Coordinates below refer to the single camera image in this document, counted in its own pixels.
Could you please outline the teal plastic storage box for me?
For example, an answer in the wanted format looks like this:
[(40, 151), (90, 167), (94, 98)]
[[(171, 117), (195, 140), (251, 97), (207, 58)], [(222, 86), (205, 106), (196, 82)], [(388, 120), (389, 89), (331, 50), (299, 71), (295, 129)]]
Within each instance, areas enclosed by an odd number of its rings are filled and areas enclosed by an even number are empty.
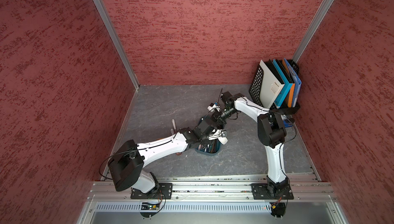
[[(218, 124), (218, 130), (222, 130), (223, 128), (221, 127), (220, 124)], [(205, 140), (203, 142), (200, 142), (200, 145), (198, 146), (198, 148), (196, 149), (199, 153), (203, 153), (206, 155), (215, 155), (216, 153), (218, 153), (219, 149), (220, 149), (220, 142), (218, 140), (212, 140), (210, 141)]]

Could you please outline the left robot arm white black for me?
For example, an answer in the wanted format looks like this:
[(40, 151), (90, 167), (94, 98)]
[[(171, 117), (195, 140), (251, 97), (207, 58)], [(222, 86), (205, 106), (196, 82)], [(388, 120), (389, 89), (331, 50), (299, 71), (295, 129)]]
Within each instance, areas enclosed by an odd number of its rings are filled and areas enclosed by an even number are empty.
[(118, 192), (133, 188), (147, 195), (156, 195), (160, 185), (153, 173), (143, 168), (163, 157), (196, 149), (216, 139), (224, 124), (214, 117), (206, 117), (194, 128), (182, 128), (174, 135), (150, 143), (125, 142), (108, 161), (115, 190)]

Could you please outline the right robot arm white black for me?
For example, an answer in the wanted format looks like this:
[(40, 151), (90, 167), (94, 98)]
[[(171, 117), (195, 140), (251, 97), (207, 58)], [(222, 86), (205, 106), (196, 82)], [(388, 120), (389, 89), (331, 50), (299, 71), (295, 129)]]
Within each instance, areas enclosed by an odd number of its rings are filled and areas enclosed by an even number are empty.
[(289, 187), (289, 178), (285, 173), (283, 147), (287, 132), (282, 115), (253, 103), (242, 94), (232, 95), (225, 92), (220, 94), (219, 100), (225, 108), (219, 111), (218, 120), (225, 121), (233, 114), (241, 112), (257, 123), (258, 138), (267, 154), (267, 190), (271, 195), (286, 190)]

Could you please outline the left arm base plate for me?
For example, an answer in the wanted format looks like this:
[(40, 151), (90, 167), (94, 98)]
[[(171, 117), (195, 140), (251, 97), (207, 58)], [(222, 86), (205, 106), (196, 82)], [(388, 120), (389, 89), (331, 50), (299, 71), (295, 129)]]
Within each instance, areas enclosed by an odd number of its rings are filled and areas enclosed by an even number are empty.
[(130, 198), (168, 200), (171, 199), (172, 188), (173, 188), (172, 183), (159, 183), (147, 193), (143, 193), (140, 190), (132, 188)]

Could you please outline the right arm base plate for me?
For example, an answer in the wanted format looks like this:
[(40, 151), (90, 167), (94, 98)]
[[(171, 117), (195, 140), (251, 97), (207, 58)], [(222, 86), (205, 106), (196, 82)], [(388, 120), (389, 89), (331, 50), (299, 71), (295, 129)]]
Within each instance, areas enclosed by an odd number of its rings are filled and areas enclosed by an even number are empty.
[(251, 184), (251, 193), (254, 200), (294, 200), (289, 184)]

